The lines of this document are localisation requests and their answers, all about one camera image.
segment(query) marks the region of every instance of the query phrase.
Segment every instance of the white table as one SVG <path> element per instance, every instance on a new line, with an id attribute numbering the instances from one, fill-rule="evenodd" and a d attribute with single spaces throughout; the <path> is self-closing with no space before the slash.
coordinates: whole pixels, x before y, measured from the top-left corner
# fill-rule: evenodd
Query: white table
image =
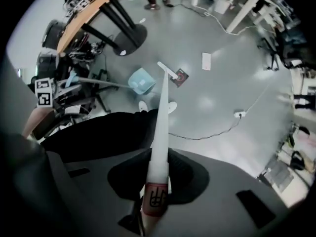
<path id="1" fill-rule="evenodd" d="M 259 0 L 248 0 L 246 4 L 242 7 L 240 12 L 237 16 L 233 19 L 230 25 L 227 27 L 226 31 L 231 33 L 235 27 L 243 20 L 243 18 L 249 13 L 249 11 L 256 5 Z M 264 0 L 271 4 L 270 8 L 266 11 L 264 15 L 261 15 L 257 20 L 255 20 L 255 25 L 258 24 L 266 15 L 267 13 L 271 12 L 271 9 L 278 7 L 273 1 L 271 0 Z"/>

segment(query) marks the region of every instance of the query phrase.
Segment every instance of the red label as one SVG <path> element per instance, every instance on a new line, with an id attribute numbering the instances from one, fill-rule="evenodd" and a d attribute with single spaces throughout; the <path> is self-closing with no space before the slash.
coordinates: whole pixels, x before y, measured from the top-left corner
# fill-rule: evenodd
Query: red label
<path id="1" fill-rule="evenodd" d="M 143 198 L 143 212 L 147 215 L 160 217 L 167 208 L 168 184 L 145 185 L 145 193 Z"/>

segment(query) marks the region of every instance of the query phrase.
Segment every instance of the black table leg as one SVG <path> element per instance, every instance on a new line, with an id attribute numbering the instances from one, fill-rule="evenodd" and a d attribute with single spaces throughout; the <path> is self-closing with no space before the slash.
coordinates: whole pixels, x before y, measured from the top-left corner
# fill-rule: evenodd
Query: black table leg
<path id="1" fill-rule="evenodd" d="M 123 20 L 115 13 L 115 11 L 107 4 L 103 4 L 100 8 L 100 11 L 103 12 L 111 21 L 117 25 L 117 27 L 129 38 L 129 40 L 136 46 L 139 47 L 137 38 L 134 36 L 130 28 L 128 28 Z"/>
<path id="2" fill-rule="evenodd" d="M 83 25 L 81 26 L 81 28 L 82 28 L 84 31 L 86 31 L 86 32 L 88 32 L 88 33 L 90 33 L 90 34 L 96 36 L 96 37 L 99 38 L 100 40 L 104 41 L 106 44 L 110 45 L 110 46 L 113 47 L 114 49 L 120 49 L 119 46 L 118 46 L 115 42 L 113 42 L 112 40 L 110 40 L 108 37 L 106 37 L 105 35 L 103 35 L 103 34 L 100 33 L 99 31 L 97 31 L 97 30 L 94 29 L 93 27 L 89 26 L 88 24 L 83 24 Z"/>
<path id="3" fill-rule="evenodd" d="M 132 29 L 135 29 L 136 26 L 127 12 L 124 10 L 123 6 L 119 3 L 118 0 L 110 0 L 111 4 L 119 11 L 119 13 L 123 16 L 123 18 L 127 21 Z"/>
<path id="4" fill-rule="evenodd" d="M 96 94 L 95 95 L 95 99 L 98 101 L 98 103 L 100 104 L 101 108 L 104 110 L 105 113 L 111 113 L 111 110 L 108 110 L 106 107 L 105 107 L 105 104 L 103 103 L 101 97 L 99 94 Z"/>

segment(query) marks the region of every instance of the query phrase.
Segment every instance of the gray floor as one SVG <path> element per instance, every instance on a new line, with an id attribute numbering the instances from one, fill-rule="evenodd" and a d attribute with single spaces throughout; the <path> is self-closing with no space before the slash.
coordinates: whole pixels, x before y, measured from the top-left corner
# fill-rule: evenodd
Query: gray floor
<path id="1" fill-rule="evenodd" d="M 119 57 L 106 47 L 108 71 L 113 81 L 127 83 L 128 78 L 143 67 L 157 80 L 154 91 L 160 91 L 163 71 L 161 61 L 176 71 L 184 70 L 189 79 L 180 87 L 169 84 L 170 101 L 178 108 L 169 117 L 169 131 L 199 138 L 228 129 L 237 118 L 235 109 L 247 109 L 270 83 L 238 127 L 227 134 L 202 141 L 189 141 L 169 136 L 169 146 L 239 166 L 256 176 L 261 172 L 278 142 L 288 131 L 292 112 L 289 105 L 277 100 L 280 90 L 290 87 L 290 73 L 263 71 L 263 53 L 257 48 L 260 38 L 256 28 L 239 36 L 226 34 L 212 17 L 200 17 L 181 6 L 145 11 L 145 0 L 120 0 L 135 22 L 145 18 L 148 29 L 145 43 L 133 54 Z M 236 8 L 219 16 L 226 27 L 236 15 Z M 245 19 L 238 32 L 251 25 Z M 106 35 L 119 33 L 106 16 L 100 14 L 92 26 Z M 211 71 L 201 69 L 201 53 L 212 54 Z M 104 67 L 100 55 L 94 69 Z M 139 96 L 120 89 L 102 95 L 113 112 L 136 112 L 144 100 L 149 108 L 157 108 L 159 95 Z"/>

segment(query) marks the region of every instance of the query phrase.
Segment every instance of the wooden desk edge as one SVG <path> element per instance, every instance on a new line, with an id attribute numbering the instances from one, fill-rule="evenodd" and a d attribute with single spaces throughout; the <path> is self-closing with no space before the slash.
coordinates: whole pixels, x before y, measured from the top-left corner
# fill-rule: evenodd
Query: wooden desk edge
<path id="1" fill-rule="evenodd" d="M 95 1 L 93 1 L 89 6 L 91 6 L 91 5 L 93 5 L 93 3 L 95 3 L 95 2 L 98 2 L 98 1 L 100 1 L 100 0 L 95 0 Z M 90 20 L 91 20 L 91 18 L 93 18 L 93 16 L 97 13 L 99 11 L 99 6 L 98 6 L 98 8 L 97 9 L 95 9 L 94 11 L 93 11 L 93 13 L 91 13 L 91 15 L 89 16 L 89 17 L 87 17 L 86 19 L 85 19 L 85 21 L 84 21 L 84 23 L 88 23 Z M 81 24 L 81 22 L 76 22 L 76 20 L 77 21 L 80 21 L 80 16 L 82 15 L 82 17 L 83 16 L 85 16 L 85 14 L 84 14 L 84 11 L 82 11 L 76 18 L 74 18 L 70 23 L 69 23 L 69 25 L 66 27 L 66 29 L 65 29 L 65 31 L 64 31 L 64 33 L 63 33 L 63 35 L 62 35 L 62 37 L 59 39 L 59 42 L 58 42 L 58 46 L 57 46 L 57 53 L 61 53 L 61 52 L 63 52 L 66 48 L 67 48 L 67 46 L 69 45 L 69 43 L 71 42 L 71 40 L 73 39 L 73 37 L 76 35 L 76 33 L 80 30 L 80 28 L 81 28 L 81 26 L 84 24 L 84 23 L 82 23 Z M 74 30 L 73 31 L 67 31 L 68 30 L 68 28 L 69 28 L 69 26 L 72 26 L 73 24 L 75 24 L 76 23 L 76 25 L 74 25 L 73 26 L 73 28 L 74 28 Z"/>

